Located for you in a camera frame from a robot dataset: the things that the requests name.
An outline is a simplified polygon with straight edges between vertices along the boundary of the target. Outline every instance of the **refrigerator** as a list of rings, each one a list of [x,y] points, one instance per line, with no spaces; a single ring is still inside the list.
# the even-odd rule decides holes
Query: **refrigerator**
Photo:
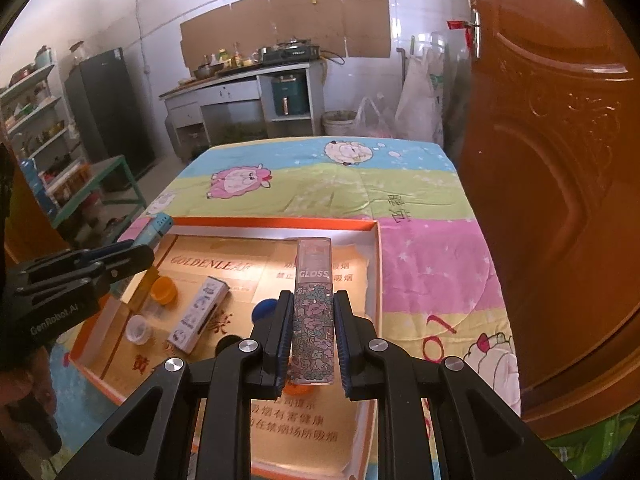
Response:
[[[65,90],[91,163],[124,155],[136,179],[153,166],[154,152],[121,48],[81,61],[65,81]],[[118,169],[102,188],[110,192],[128,186]]]

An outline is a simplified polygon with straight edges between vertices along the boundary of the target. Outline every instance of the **cardboard sheet on wall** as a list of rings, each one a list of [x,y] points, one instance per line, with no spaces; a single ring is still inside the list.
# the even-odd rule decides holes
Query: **cardboard sheet on wall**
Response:
[[[325,50],[350,57],[389,57],[388,0],[239,0],[180,24],[185,66],[225,48],[248,57],[260,46],[311,38]]]
[[[312,43],[346,55],[342,0],[269,0],[278,41],[311,38]]]
[[[350,57],[389,57],[389,0],[342,0]]]

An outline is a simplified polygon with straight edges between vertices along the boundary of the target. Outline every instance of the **door handle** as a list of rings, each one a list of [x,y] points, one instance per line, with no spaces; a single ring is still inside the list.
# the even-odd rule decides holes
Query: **door handle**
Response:
[[[480,29],[480,12],[475,7],[471,8],[471,22],[469,23],[471,29],[471,35],[473,39],[473,54],[476,59],[480,59],[480,42],[482,38],[482,31]]]

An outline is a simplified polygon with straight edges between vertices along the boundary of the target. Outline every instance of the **white plastic bag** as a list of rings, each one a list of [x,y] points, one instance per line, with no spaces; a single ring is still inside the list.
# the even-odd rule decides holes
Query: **white plastic bag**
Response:
[[[396,132],[402,139],[443,145],[442,84],[444,57],[423,49],[422,57],[409,56],[409,67],[396,111]]]
[[[366,105],[369,103],[371,108],[376,114],[376,122],[370,123],[367,125],[366,118]],[[351,127],[352,135],[358,137],[382,137],[382,138],[391,138],[392,129],[389,124],[385,121],[385,118],[378,110],[378,107],[369,97],[363,97],[360,102],[360,106],[358,107],[358,113],[356,114],[356,118],[353,121],[353,125]]]

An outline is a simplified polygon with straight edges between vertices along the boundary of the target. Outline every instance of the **silver screw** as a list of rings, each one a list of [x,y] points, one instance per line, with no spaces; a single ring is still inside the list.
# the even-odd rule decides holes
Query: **silver screw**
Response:
[[[164,362],[164,369],[168,372],[177,372],[184,366],[184,361],[179,357],[172,357]]]
[[[459,372],[465,367],[465,362],[459,357],[450,356],[444,359],[444,365],[453,372]]]
[[[374,352],[384,352],[387,348],[389,348],[389,343],[387,343],[384,339],[372,339],[369,341],[369,348],[371,348]]]
[[[238,343],[238,348],[241,352],[253,352],[256,348],[258,348],[258,342],[253,339],[243,339]]]

